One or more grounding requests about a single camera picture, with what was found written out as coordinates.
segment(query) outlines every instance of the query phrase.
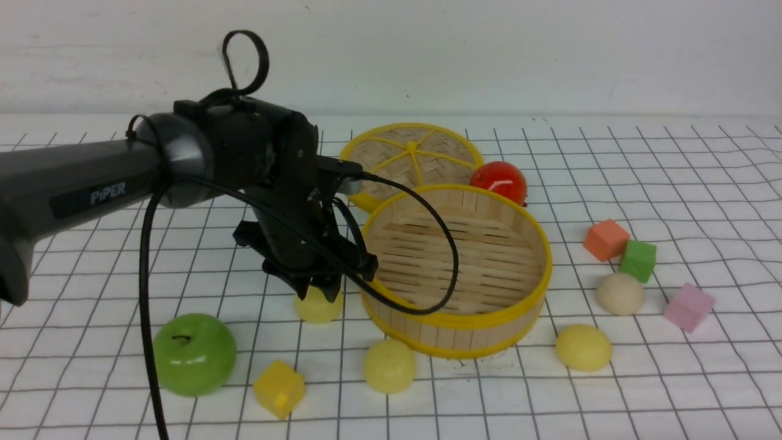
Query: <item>yellow ball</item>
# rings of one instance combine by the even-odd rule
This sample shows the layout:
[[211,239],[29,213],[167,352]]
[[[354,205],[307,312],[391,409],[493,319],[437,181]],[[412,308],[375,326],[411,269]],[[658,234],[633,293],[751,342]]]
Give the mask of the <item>yellow ball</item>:
[[557,337],[557,356],[567,367],[597,371],[611,360],[612,346],[605,333],[593,326],[576,324]]
[[392,394],[415,379],[415,356],[401,341],[385,339],[373,344],[364,358],[364,379],[377,392]]
[[294,296],[294,307],[299,317],[306,323],[325,324],[337,319],[342,314],[343,293],[339,292],[334,302],[326,301],[323,291],[310,286],[307,296],[300,300]]

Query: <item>green apple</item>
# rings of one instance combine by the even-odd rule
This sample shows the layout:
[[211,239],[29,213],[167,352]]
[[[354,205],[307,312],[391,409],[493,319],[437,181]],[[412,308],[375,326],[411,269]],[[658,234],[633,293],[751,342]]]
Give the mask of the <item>green apple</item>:
[[236,361],[236,340],[204,313],[178,316],[152,342],[160,386],[177,395],[207,395],[225,384]]

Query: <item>white wall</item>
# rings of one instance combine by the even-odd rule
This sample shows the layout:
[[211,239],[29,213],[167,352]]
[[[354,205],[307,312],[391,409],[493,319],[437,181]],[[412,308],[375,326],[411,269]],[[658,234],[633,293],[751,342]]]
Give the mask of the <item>white wall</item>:
[[780,0],[2,0],[0,112],[167,110],[224,87],[217,47],[249,28],[258,96],[311,113],[779,115],[780,20]]

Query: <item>foam cube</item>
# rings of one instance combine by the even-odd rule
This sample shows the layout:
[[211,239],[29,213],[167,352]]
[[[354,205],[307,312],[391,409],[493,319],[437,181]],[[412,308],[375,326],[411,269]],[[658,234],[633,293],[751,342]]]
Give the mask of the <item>foam cube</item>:
[[692,333],[708,316],[714,302],[713,296],[686,283],[665,307],[663,316],[685,332]]
[[584,240],[584,247],[595,258],[606,262],[618,257],[625,251],[630,234],[611,219],[604,220],[589,228]]
[[657,246],[643,241],[628,240],[619,271],[632,275],[636,280],[646,283],[655,270]]
[[306,388],[301,374],[275,360],[253,383],[253,392],[259,405],[284,420],[304,398]]

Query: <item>pink cube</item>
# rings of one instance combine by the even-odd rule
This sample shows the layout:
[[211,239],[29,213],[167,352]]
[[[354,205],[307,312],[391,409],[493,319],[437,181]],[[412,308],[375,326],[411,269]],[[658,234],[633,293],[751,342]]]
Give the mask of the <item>pink cube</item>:
[[692,333],[711,312],[715,299],[690,283],[665,307],[664,317],[687,333]]

